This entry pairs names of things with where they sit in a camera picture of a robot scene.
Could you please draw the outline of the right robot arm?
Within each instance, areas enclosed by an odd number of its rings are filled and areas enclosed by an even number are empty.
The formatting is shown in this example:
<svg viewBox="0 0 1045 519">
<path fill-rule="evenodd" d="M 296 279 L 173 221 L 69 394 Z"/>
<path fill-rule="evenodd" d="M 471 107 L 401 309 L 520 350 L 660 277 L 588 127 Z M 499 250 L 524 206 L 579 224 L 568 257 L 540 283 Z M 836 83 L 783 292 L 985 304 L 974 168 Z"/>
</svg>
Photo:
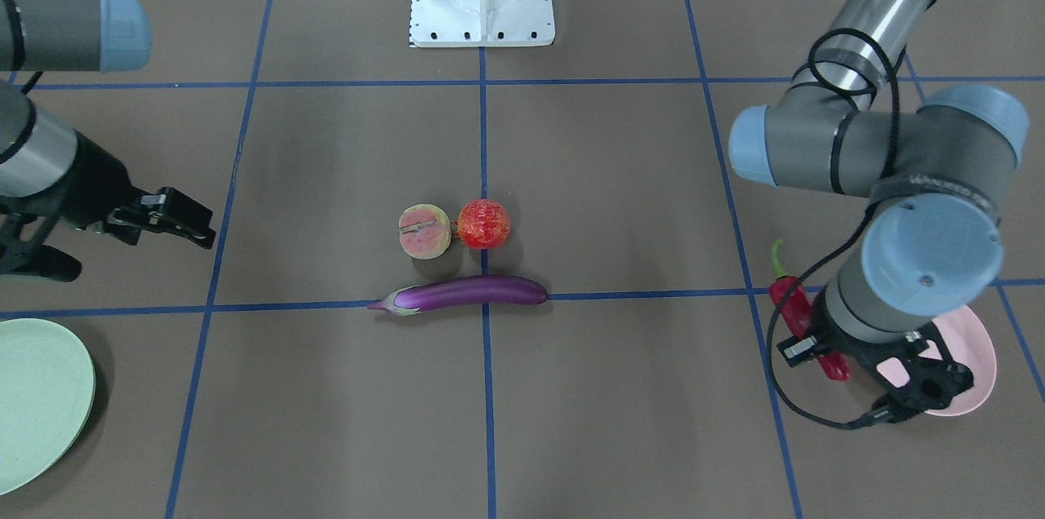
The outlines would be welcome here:
<svg viewBox="0 0 1045 519">
<path fill-rule="evenodd" d="M 135 246 L 143 233 L 216 243 L 213 210 L 179 189 L 147 191 L 126 163 L 36 96 L 53 73 L 123 73 L 152 58 L 139 0 L 2 0 L 3 277 L 71 282 L 82 261 L 55 247 L 59 228 Z"/>
</svg>

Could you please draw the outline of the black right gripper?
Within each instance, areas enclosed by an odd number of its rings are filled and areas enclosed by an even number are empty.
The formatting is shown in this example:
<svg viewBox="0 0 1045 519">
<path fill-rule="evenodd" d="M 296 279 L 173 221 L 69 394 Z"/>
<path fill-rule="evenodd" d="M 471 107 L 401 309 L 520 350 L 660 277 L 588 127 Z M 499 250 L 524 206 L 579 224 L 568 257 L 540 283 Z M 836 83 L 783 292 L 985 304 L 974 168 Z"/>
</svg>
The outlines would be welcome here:
<svg viewBox="0 0 1045 519">
<path fill-rule="evenodd" d="M 211 249 L 213 211 L 172 187 L 146 194 L 130 176 L 90 176 L 82 186 L 82 231 L 108 235 L 135 246 L 144 232 L 182 237 Z"/>
</svg>

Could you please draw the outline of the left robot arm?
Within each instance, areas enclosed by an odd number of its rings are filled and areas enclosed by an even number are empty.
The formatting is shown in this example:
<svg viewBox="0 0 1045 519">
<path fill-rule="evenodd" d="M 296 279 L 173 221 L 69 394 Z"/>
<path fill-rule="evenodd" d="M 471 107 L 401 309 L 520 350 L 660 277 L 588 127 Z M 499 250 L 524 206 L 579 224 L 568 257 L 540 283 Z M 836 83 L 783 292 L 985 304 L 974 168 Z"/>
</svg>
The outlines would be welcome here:
<svg viewBox="0 0 1045 519">
<path fill-rule="evenodd" d="M 976 299 L 1003 266 L 1001 204 L 1029 114 L 978 84 L 902 113 L 898 69 L 936 2 L 847 0 L 780 102 L 742 111 L 729 133 L 732 170 L 743 180 L 866 200 L 855 232 L 809 268 L 847 256 L 813 300 L 810 328 L 763 348 L 783 403 L 836 430 L 898 424 L 974 388 L 974 371 L 957 362 L 936 319 Z M 774 351 L 789 365 L 846 355 L 883 395 L 852 421 L 811 414 L 780 388 Z"/>
</svg>

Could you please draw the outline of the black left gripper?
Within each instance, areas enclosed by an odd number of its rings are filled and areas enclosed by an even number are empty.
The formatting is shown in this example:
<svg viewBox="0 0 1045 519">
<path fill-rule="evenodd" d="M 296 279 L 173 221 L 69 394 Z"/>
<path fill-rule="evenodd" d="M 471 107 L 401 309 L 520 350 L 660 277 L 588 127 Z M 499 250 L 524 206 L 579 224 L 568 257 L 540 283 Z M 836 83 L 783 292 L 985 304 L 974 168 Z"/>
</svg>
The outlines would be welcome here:
<svg viewBox="0 0 1045 519">
<path fill-rule="evenodd" d="M 814 326 L 806 339 L 789 337 L 777 343 L 776 351 L 792 367 L 828 352 L 846 355 L 861 367 L 883 393 L 853 424 L 902 423 L 947 408 L 975 386 L 974 371 L 954 359 L 932 322 L 883 344 L 854 338 L 833 323 Z"/>
</svg>

